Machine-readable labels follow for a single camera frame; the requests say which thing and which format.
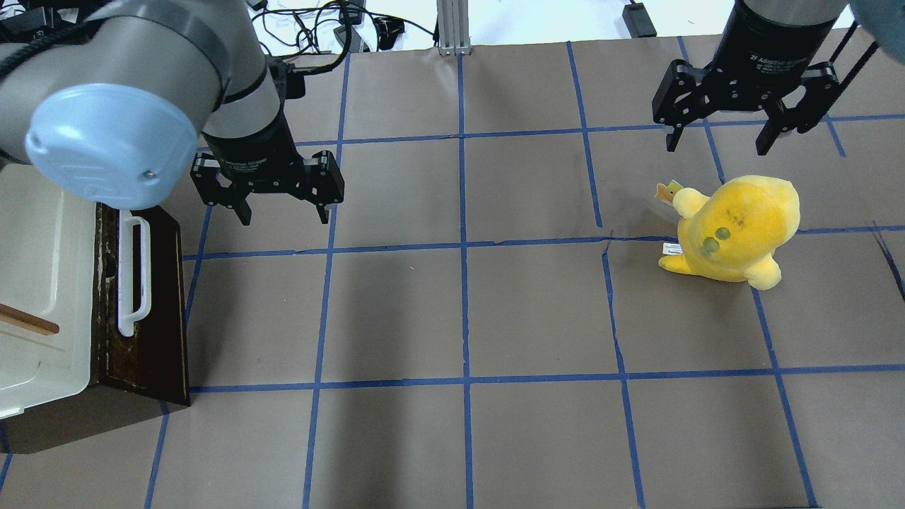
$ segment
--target white handle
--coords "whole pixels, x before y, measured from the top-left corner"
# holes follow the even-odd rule
[[[141,305],[132,310],[132,274],[134,256],[132,253],[132,227],[138,225],[141,246]],[[128,210],[119,211],[119,332],[126,337],[135,334],[135,322],[151,312],[151,225],[144,217],[133,216]]]

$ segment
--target plush toy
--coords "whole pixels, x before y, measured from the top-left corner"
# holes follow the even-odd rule
[[[675,181],[657,185],[657,197],[682,217],[682,254],[660,259],[660,267],[719,281],[748,281],[758,290],[779,283],[776,248],[792,238],[801,213],[791,182],[749,175],[734,178],[712,197]]]

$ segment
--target white tag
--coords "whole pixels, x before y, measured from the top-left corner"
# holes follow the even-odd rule
[[[664,255],[681,255],[681,245],[673,244],[672,242],[664,242],[663,243],[663,254]]]

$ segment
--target metal post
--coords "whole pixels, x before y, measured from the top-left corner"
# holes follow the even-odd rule
[[[472,54],[468,35],[468,0],[437,0],[440,55]]]

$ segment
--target white floor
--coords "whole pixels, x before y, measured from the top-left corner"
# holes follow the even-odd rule
[[[270,0],[271,9],[312,7],[326,0]],[[472,0],[469,2],[469,32],[472,44],[561,43],[628,39],[622,19],[625,0],[557,0],[526,2],[524,0]],[[721,34],[729,19],[733,0],[645,0],[644,6],[661,36]],[[366,0],[365,8],[374,13],[392,14],[433,30],[436,2],[432,0]],[[852,23],[846,7],[836,27]],[[294,40],[298,27],[288,16],[269,16],[268,28],[283,40]],[[333,36],[336,24],[323,24],[319,29],[321,49],[338,52],[341,47]],[[274,54],[291,53],[293,48],[278,43],[262,29],[259,19],[255,28],[261,41]],[[362,38],[372,48],[376,35],[370,24],[359,27]],[[395,50],[418,50],[433,45],[431,36],[411,26],[396,42]]]

